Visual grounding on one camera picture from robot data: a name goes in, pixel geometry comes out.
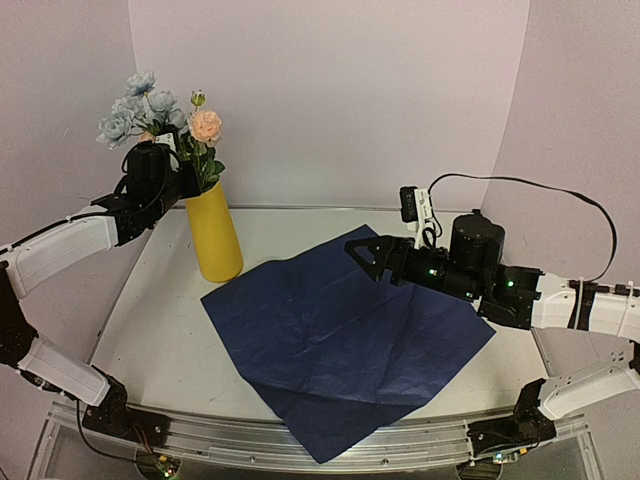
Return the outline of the artificial flower bunch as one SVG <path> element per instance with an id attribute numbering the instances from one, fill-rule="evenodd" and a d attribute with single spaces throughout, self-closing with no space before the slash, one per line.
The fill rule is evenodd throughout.
<path id="1" fill-rule="evenodd" d="M 220 180 L 225 165 L 217 159 L 216 146 L 222 135 L 222 119 L 205 108 L 206 95 L 202 90 L 193 91 L 187 114 L 188 130 L 174 134 L 181 163 L 195 169 L 202 192 L 211 190 Z"/>

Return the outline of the blue hydrangea stem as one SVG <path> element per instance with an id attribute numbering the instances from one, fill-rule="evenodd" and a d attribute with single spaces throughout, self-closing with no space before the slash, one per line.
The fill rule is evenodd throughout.
<path id="1" fill-rule="evenodd" d="M 139 71 L 127 78 L 124 95 L 98 122 L 98 143 L 113 150 L 132 137 L 147 141 L 188 130 L 187 114 L 178 106 L 177 97 L 170 90 L 157 90 L 156 82 L 153 70 Z"/>

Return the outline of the yellow plastic vase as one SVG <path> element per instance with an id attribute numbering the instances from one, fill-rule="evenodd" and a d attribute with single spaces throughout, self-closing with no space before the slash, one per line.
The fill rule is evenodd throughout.
<path id="1" fill-rule="evenodd" d="M 186 210 L 203 278 L 212 283 L 225 283 L 237 277 L 243 270 L 244 260 L 221 183 L 188 199 Z"/>

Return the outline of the blue wrapping paper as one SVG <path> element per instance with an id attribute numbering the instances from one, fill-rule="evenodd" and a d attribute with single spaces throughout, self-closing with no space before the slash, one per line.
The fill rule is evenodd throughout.
<path id="1" fill-rule="evenodd" d="M 372 281 L 344 250 L 371 235 L 265 262 L 201 300 L 240 376 L 318 463 L 425 406 L 494 335 L 464 301 Z"/>

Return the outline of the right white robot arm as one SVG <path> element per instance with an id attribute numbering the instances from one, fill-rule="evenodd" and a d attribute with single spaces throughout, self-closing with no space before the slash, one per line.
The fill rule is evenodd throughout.
<path id="1" fill-rule="evenodd" d="M 408 415 L 428 418 L 511 407 L 521 388 L 541 377 L 570 375 L 583 368 L 630 356 L 625 339 L 567 329 L 524 331 L 480 317 L 475 323 L 494 335 L 426 406 Z"/>

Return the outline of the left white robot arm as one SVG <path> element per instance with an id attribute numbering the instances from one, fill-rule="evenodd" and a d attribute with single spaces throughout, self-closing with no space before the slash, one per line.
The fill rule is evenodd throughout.
<path id="1" fill-rule="evenodd" d="M 114 191 L 1 249 L 1 363 L 40 390 L 97 406 L 98 423 L 131 433 L 133 411 L 107 395 L 114 382 L 87 362 L 99 327 L 146 238 L 201 188 L 194 167 L 165 143 L 142 142 Z"/>

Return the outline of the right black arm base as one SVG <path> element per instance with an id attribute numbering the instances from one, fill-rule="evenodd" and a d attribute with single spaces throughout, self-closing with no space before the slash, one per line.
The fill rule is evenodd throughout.
<path id="1" fill-rule="evenodd" d="M 474 459 L 536 447 L 556 438 L 554 421 L 538 409 L 544 383 L 544 379 L 538 379 L 525 385 L 510 415 L 475 421 L 468 426 Z"/>

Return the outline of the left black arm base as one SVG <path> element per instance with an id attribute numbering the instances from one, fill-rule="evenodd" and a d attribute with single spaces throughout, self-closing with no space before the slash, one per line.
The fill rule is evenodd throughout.
<path id="1" fill-rule="evenodd" d="M 166 415 L 132 408 L 125 386 L 106 376 L 109 390 L 97 406 L 88 406 L 81 420 L 84 429 L 113 438 L 162 447 L 170 420 Z"/>

